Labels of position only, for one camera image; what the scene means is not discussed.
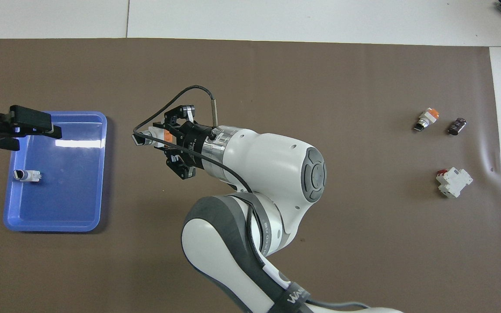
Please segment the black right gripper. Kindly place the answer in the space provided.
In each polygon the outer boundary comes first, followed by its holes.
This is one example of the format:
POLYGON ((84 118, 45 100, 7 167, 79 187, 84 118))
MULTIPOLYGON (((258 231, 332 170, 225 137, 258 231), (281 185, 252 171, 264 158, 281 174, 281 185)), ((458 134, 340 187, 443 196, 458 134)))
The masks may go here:
MULTIPOLYGON (((161 123, 153 123, 152 129, 180 132, 177 136, 177 145, 201 154, 204 142, 209 138, 214 127, 194 122, 194 113, 194 105, 175 107, 164 113, 161 123)), ((196 168, 204 168, 203 161, 194 153, 169 145, 154 148, 164 153, 166 165, 182 180, 193 178, 196 175, 196 168)))

